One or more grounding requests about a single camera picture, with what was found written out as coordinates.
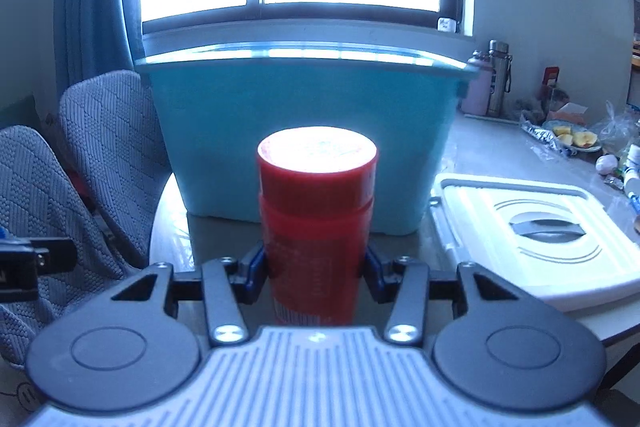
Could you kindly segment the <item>clear plastic bag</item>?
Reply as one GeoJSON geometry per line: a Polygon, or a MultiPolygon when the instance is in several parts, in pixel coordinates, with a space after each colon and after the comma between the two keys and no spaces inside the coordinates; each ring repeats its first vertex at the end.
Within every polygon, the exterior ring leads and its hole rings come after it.
{"type": "Polygon", "coordinates": [[[621,158],[639,136],[639,106],[626,104],[617,113],[611,101],[605,102],[605,117],[589,127],[597,135],[604,153],[621,158]]]}

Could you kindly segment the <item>red package on table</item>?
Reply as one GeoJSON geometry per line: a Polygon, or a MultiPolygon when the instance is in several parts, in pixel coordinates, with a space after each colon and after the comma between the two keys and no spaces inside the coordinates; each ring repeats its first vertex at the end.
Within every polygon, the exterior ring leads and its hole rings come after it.
{"type": "Polygon", "coordinates": [[[544,69],[544,77],[539,90],[539,101],[548,104],[552,99],[553,91],[558,84],[560,69],[558,66],[549,66],[544,69]]]}

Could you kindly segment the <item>silver foil snack wrapper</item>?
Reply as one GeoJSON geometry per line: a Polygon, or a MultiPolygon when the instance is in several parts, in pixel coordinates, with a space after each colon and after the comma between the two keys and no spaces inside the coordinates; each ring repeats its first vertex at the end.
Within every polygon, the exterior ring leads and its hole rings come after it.
{"type": "Polygon", "coordinates": [[[518,121],[520,128],[536,141],[544,144],[549,150],[558,153],[564,157],[573,157],[576,152],[568,145],[563,144],[551,130],[544,129],[543,127],[532,124],[523,115],[520,116],[518,121]]]}

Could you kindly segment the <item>teal plastic storage bin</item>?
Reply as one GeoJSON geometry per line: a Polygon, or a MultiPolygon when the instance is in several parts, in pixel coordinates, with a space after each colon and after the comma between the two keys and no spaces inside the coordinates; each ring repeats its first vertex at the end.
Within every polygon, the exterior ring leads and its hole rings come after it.
{"type": "Polygon", "coordinates": [[[371,229],[419,228],[457,106],[477,69],[431,52],[319,41],[237,42],[151,55],[183,205],[257,221],[258,164],[320,174],[374,159],[371,229]]]}

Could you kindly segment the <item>white tube bottle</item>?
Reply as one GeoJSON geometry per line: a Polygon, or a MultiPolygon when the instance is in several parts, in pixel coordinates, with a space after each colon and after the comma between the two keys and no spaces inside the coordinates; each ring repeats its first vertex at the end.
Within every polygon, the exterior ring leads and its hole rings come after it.
{"type": "Polygon", "coordinates": [[[640,146],[632,143],[624,162],[624,192],[629,198],[640,196],[640,146]]]}

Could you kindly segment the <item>white plastic bin lid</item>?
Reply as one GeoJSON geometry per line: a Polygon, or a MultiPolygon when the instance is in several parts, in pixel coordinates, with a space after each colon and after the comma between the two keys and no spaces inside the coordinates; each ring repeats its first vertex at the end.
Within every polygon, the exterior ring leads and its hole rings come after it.
{"type": "Polygon", "coordinates": [[[638,295],[638,245],[578,186],[440,174],[430,213],[446,265],[477,263],[561,311],[638,295]]]}

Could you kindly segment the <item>grey covered chair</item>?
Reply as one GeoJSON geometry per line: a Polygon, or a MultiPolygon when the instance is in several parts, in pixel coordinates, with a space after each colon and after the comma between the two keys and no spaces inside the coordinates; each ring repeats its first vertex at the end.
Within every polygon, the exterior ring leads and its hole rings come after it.
{"type": "Polygon", "coordinates": [[[11,237],[71,239],[78,254],[73,271],[41,277],[36,300],[1,307],[1,358],[17,369],[41,329],[138,272],[107,246],[53,150],[29,127],[1,131],[1,228],[11,237]]]}
{"type": "Polygon", "coordinates": [[[155,210],[171,174],[151,89],[131,70],[107,72],[70,86],[58,120],[122,257],[145,267],[155,210]]]}

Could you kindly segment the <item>white wall socket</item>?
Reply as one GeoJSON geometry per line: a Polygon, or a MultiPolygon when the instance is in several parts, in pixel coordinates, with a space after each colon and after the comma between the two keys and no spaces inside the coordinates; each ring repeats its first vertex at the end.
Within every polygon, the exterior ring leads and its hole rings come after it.
{"type": "Polygon", "coordinates": [[[442,32],[450,32],[450,34],[455,34],[458,29],[458,22],[453,18],[449,17],[439,17],[437,20],[437,30],[442,32]]]}

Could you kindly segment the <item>far grey covered chair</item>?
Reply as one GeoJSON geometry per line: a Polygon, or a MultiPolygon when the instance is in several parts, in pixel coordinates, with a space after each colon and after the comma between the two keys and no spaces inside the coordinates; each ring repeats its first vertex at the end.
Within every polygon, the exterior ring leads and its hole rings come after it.
{"type": "Polygon", "coordinates": [[[131,70],[107,72],[70,86],[58,120],[122,257],[145,267],[155,210],[171,174],[151,89],[131,70]]]}

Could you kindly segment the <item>plate of yellow fruit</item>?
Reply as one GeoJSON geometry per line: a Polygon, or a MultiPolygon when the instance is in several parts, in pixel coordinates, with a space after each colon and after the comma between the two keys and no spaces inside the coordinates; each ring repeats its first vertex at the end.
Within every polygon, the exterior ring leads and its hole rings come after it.
{"type": "Polygon", "coordinates": [[[593,153],[601,150],[598,136],[580,124],[565,120],[548,120],[542,127],[550,130],[563,145],[576,152],[593,153]]]}

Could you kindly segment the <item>near grey covered chair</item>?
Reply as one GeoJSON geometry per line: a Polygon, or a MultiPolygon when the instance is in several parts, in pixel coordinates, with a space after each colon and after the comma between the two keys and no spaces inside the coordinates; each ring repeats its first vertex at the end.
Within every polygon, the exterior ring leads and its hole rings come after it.
{"type": "Polygon", "coordinates": [[[36,300],[1,307],[1,358],[17,369],[41,329],[138,272],[107,246],[53,150],[29,127],[1,131],[1,228],[11,237],[71,239],[78,254],[73,271],[41,277],[36,300]]]}

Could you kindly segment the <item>white egg shaped object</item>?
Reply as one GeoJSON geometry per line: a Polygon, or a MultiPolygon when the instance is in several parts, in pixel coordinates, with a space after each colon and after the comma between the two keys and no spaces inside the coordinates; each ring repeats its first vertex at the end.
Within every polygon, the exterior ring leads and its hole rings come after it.
{"type": "Polygon", "coordinates": [[[612,154],[602,155],[597,159],[594,167],[600,176],[609,176],[618,168],[618,158],[612,154]]]}

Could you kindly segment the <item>pink water bottle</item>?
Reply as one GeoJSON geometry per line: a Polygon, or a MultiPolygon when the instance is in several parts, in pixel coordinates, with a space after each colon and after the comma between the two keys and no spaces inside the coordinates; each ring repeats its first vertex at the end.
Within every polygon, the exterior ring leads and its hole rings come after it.
{"type": "Polygon", "coordinates": [[[491,83],[494,78],[494,66],[488,52],[475,50],[468,64],[477,69],[477,77],[469,83],[468,93],[460,104],[463,114],[485,116],[491,95],[491,83]]]}

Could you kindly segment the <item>red cylindrical canister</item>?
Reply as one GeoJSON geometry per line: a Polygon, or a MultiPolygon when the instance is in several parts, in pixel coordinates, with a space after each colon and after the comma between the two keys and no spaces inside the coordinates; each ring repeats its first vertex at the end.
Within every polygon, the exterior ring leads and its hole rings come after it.
{"type": "Polygon", "coordinates": [[[298,127],[257,147],[262,240],[279,322],[341,326],[355,313],[378,148],[337,127],[298,127]]]}

